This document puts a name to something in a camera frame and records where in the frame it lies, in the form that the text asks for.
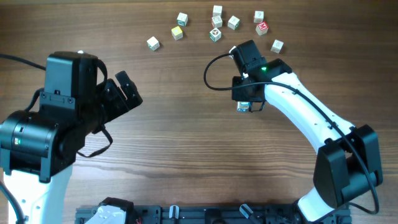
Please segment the blue letter wooden block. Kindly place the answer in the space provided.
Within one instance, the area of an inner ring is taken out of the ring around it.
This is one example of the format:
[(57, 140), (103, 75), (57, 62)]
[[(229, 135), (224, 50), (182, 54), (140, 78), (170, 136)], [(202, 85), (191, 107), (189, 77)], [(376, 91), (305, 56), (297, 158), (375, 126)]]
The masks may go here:
[(248, 112), (250, 109), (250, 102), (238, 101), (237, 102), (237, 111), (238, 112)]

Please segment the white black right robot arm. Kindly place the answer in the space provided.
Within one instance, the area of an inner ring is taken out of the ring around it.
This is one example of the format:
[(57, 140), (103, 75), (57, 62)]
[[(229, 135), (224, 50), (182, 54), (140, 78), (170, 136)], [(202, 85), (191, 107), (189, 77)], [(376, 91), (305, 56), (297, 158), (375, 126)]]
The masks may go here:
[(314, 187), (298, 201), (301, 215), (317, 222), (383, 181), (379, 142), (368, 125), (355, 127), (328, 109), (281, 59), (266, 61), (253, 40), (233, 47), (229, 56), (239, 75), (232, 99), (239, 112), (269, 103), (303, 133), (317, 155)]

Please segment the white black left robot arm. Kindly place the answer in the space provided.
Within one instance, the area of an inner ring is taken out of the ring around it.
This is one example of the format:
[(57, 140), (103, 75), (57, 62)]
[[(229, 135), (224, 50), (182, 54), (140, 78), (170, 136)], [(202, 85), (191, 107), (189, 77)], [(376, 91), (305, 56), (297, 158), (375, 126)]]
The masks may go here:
[(1, 191), (9, 223), (61, 223), (73, 163), (89, 134), (131, 111), (142, 98), (127, 73), (97, 81), (107, 69), (84, 52), (54, 52), (44, 66), (45, 83), (31, 106), (1, 123)]

